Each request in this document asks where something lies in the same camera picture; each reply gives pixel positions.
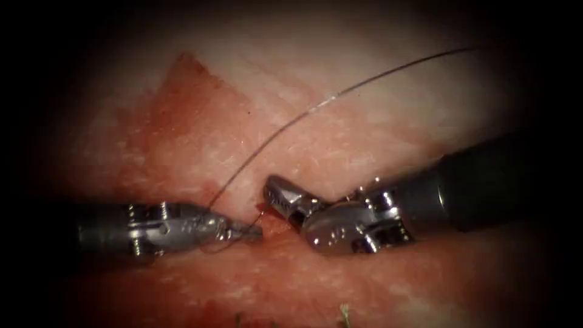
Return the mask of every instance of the metallic jaw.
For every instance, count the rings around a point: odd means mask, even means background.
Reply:
[[[330,204],[280,176],[269,176],[263,188],[265,201],[296,231],[317,211]]]

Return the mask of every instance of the green debris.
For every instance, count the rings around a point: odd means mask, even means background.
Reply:
[[[340,312],[342,312],[342,321],[340,325],[343,328],[350,328],[350,320],[348,319],[348,304],[340,304]]]

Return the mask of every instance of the thin black suture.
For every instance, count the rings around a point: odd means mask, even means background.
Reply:
[[[413,60],[410,61],[406,64],[394,67],[392,69],[386,70],[382,73],[379,73],[377,75],[374,75],[370,78],[367,78],[363,81],[360,81],[352,86],[349,86],[347,88],[345,88],[344,90],[341,90],[340,92],[338,92],[336,95],[322,101],[320,104],[317,104],[316,106],[312,106],[310,108],[308,108],[305,112],[299,114],[297,117],[295,117],[294,119],[290,120],[288,123],[286,123],[285,125],[283,125],[281,128],[279,128],[278,130],[276,130],[271,136],[269,136],[269,138],[266,139],[266,141],[264,141],[261,145],[259,145],[259,147],[257,148],[257,150],[255,150],[253,153],[251,153],[251,155],[243,162],[243,164],[241,164],[241,166],[233,173],[233,175],[227,180],[227,182],[224,184],[224,186],[217,192],[217,194],[211,199],[211,201],[209,202],[208,206],[207,206],[207,211],[211,211],[211,207],[213,207],[213,205],[217,202],[217,200],[222,196],[222,194],[227,190],[227,188],[231,185],[231,183],[237,178],[237,176],[239,176],[239,174],[247,167],[249,166],[249,164],[276,138],[278,137],[280,134],[282,134],[283,132],[285,132],[288,128],[292,127],[293,125],[295,125],[296,123],[298,123],[299,121],[301,121],[303,118],[307,117],[308,115],[312,114],[313,112],[316,112],[319,107],[323,107],[326,104],[337,100],[338,98],[356,90],[359,89],[362,86],[365,86],[371,82],[374,82],[380,78],[386,77],[388,75],[391,75],[393,73],[397,73],[401,70],[407,69],[409,67],[427,62],[427,61],[431,61],[431,60],[435,60],[437,58],[441,58],[441,57],[445,57],[445,56],[451,56],[451,55],[456,55],[456,54],[460,54],[460,53],[466,53],[466,52],[472,52],[472,51],[476,51],[476,50],[484,50],[487,49],[488,47],[486,46],[474,46],[474,47],[462,47],[462,48],[458,48],[458,49],[452,49],[452,50],[447,50],[444,52],[440,52],[440,53],[435,53],[433,55],[429,55],[429,56],[425,56],[423,58],[419,58],[417,60]],[[262,211],[258,217],[251,223],[249,229],[245,232],[242,233],[242,236],[244,236],[245,234],[247,234],[251,228],[253,226],[256,225],[257,221],[263,216],[264,212]],[[238,242],[239,240],[241,240],[242,237],[233,240],[232,242],[230,242],[226,247],[223,247],[221,249],[219,249],[218,251],[214,251],[213,253],[218,253],[220,251],[226,250],[227,248],[231,247],[233,244],[235,244],[236,242]]]

